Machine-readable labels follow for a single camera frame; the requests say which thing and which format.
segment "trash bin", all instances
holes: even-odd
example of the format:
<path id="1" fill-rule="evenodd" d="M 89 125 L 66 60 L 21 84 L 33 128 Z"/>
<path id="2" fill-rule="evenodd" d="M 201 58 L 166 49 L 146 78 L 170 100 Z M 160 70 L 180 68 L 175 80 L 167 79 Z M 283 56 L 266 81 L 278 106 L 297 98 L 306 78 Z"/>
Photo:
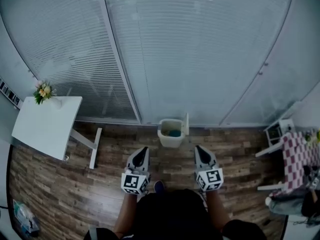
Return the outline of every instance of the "trash bin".
<path id="1" fill-rule="evenodd" d="M 158 137 L 162 146 L 166 148 L 179 148 L 184 138 L 189 135 L 189 115 L 184 120 L 162 119 L 158 126 Z"/>

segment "shoe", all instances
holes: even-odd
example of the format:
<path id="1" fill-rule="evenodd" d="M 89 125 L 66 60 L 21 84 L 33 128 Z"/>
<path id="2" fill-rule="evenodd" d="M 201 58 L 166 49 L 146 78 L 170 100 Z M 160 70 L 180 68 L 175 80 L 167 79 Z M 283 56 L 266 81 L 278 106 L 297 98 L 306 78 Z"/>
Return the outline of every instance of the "shoe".
<path id="1" fill-rule="evenodd" d="M 266 199 L 265 199 L 265 205 L 266 206 L 269 206 L 270 203 L 271 203 L 272 199 L 268 196 Z"/>
<path id="2" fill-rule="evenodd" d="M 154 183 L 153 189 L 157 194 L 164 194 L 166 192 L 165 185 L 161 180 L 158 180 L 156 183 Z"/>

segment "flower vase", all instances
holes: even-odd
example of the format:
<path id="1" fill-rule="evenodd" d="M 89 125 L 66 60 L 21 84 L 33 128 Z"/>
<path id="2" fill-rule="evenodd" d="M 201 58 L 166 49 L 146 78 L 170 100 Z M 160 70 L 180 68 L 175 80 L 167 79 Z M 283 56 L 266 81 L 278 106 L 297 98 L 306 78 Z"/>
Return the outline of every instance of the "flower vase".
<path id="1" fill-rule="evenodd" d="M 60 99 L 56 98 L 56 97 L 51 97 L 48 99 L 48 101 L 51 103 L 51 106 L 53 108 L 55 108 L 56 110 L 61 109 L 62 107 L 62 102 Z"/>

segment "white table leg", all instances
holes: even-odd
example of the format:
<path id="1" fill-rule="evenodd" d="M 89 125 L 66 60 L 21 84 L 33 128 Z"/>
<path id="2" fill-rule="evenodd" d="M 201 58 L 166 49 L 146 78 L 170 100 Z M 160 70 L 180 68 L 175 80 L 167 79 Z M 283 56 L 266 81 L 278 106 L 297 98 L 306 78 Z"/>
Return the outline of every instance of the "white table leg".
<path id="1" fill-rule="evenodd" d="M 258 186 L 257 190 L 278 190 L 283 189 L 285 184 L 275 184 L 275 185 L 266 185 L 266 186 Z"/>
<path id="2" fill-rule="evenodd" d="M 273 146 L 268 147 L 268 148 L 256 153 L 255 157 L 257 158 L 257 157 L 260 157 L 262 155 L 265 155 L 265 154 L 268 154 L 268 153 L 272 153 L 272 152 L 274 152 L 276 150 L 279 150 L 279 149 L 282 148 L 283 144 L 284 144 L 283 141 L 280 140 L 277 144 L 274 144 Z"/>
<path id="3" fill-rule="evenodd" d="M 82 136 L 79 132 L 77 132 L 74 129 L 72 129 L 71 133 L 70 133 L 70 136 L 72 136 L 77 141 L 83 143 L 84 145 L 86 145 L 87 147 L 92 149 L 91 160 L 90 160 L 90 165 L 89 165 L 90 169 L 95 168 L 95 162 L 96 162 L 101 132 L 102 132 L 102 128 L 98 128 L 98 130 L 96 131 L 94 143 L 92 141 L 88 140 L 86 137 Z"/>

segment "checkered tablecloth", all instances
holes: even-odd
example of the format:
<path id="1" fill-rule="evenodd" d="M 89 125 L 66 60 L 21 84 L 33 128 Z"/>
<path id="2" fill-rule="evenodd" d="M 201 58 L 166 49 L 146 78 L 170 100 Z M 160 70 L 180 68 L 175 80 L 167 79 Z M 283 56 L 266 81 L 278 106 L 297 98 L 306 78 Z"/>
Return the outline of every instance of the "checkered tablecloth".
<path id="1" fill-rule="evenodd" d="M 305 141 L 306 132 L 288 132 L 282 136 L 284 160 L 284 188 L 272 196 L 289 194 L 303 185 L 304 166 L 319 166 L 319 148 L 316 141 Z"/>

